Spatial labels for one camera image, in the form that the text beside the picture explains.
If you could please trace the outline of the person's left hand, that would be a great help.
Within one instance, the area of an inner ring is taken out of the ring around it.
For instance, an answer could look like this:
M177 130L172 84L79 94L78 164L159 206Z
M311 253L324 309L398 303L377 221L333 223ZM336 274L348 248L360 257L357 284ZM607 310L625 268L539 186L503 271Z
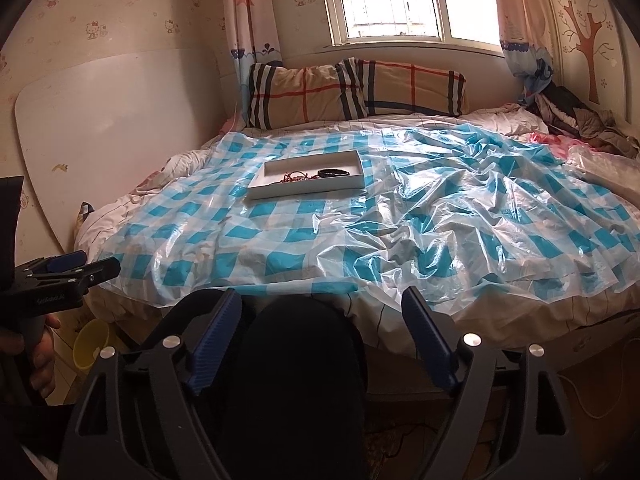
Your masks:
M32 371L30 384L43 399L55 389L54 366L55 352L53 342L53 330L61 327L60 319L54 314L47 314L43 318L43 329L40 339L29 350L29 359L32 361L27 369ZM1 332L1 354L2 356L20 356L25 352L24 337L19 334L10 333L7 330Z

